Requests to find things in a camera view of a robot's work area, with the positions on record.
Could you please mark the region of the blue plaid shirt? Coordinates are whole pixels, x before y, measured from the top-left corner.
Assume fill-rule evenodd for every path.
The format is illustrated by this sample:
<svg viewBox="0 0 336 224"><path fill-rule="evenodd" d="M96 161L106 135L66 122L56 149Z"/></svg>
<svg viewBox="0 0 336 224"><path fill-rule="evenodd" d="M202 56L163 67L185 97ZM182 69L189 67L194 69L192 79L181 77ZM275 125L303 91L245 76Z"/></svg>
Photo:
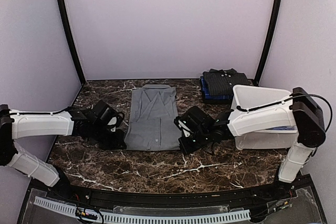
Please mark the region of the blue plaid shirt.
<svg viewBox="0 0 336 224"><path fill-rule="evenodd" d="M206 101L231 101L233 99L233 95L210 95L209 89L207 86L206 81L204 80L203 76L200 77L200 84L201 84L201 93L203 99Z"/></svg>

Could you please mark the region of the grey long sleeve shirt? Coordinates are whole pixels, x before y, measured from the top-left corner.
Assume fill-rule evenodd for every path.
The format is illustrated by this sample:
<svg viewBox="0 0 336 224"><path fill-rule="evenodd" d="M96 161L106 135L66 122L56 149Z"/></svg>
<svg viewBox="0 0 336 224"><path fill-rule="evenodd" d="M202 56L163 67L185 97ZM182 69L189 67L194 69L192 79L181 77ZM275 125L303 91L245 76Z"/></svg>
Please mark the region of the grey long sleeve shirt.
<svg viewBox="0 0 336 224"><path fill-rule="evenodd" d="M146 84L133 90L125 136L127 149L153 152L179 150L181 131L174 124L177 116L175 87Z"/></svg>

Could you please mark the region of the black striped shirt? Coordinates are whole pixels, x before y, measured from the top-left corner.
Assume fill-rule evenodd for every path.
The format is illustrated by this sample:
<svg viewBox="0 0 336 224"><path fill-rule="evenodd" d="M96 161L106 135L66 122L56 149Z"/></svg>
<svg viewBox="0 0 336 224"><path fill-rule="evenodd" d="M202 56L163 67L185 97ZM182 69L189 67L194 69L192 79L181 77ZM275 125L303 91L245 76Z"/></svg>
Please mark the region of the black striped shirt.
<svg viewBox="0 0 336 224"><path fill-rule="evenodd" d="M209 95L233 95L235 85L249 86L250 82L244 73L231 68L228 70L215 70L203 72L203 80L207 86Z"/></svg>

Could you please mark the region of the white plastic bin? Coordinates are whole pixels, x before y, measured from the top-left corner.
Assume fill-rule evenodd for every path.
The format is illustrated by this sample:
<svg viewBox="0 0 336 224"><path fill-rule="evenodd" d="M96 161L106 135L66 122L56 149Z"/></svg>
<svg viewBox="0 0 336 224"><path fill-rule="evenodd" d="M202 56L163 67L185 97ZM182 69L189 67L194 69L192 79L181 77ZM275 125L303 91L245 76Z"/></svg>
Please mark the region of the white plastic bin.
<svg viewBox="0 0 336 224"><path fill-rule="evenodd" d="M235 85L228 128L239 150L290 148L296 131L272 131L273 127L296 126L289 107L291 91L284 89Z"/></svg>

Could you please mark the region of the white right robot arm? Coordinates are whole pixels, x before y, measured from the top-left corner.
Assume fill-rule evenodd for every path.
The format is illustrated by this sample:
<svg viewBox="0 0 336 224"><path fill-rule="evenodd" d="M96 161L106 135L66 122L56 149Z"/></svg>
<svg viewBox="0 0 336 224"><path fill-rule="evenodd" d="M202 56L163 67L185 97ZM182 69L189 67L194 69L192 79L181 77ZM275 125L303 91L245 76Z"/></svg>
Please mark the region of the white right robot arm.
<svg viewBox="0 0 336 224"><path fill-rule="evenodd" d="M288 191L288 184L325 142L330 124L324 123L323 110L316 94L297 87L292 91L236 85L231 109L212 118L199 107L189 108L174 124L182 132L179 138L184 154L193 153L210 143L244 140L250 149L287 148L278 180L268 188L273 200Z"/></svg>

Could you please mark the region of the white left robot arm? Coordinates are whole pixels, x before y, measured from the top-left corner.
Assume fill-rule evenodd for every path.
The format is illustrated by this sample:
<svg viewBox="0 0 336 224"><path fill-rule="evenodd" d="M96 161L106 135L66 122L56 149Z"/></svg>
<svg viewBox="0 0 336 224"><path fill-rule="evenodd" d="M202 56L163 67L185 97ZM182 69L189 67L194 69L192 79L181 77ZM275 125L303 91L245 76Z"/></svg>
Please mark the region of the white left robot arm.
<svg viewBox="0 0 336 224"><path fill-rule="evenodd" d="M63 201L74 197L74 189L61 169L41 161L15 141L32 136L80 136L97 142L103 150L127 147L124 132L119 129L124 119L104 101L91 109L67 107L54 112L11 110L1 105L1 166L11 167L53 188Z"/></svg>

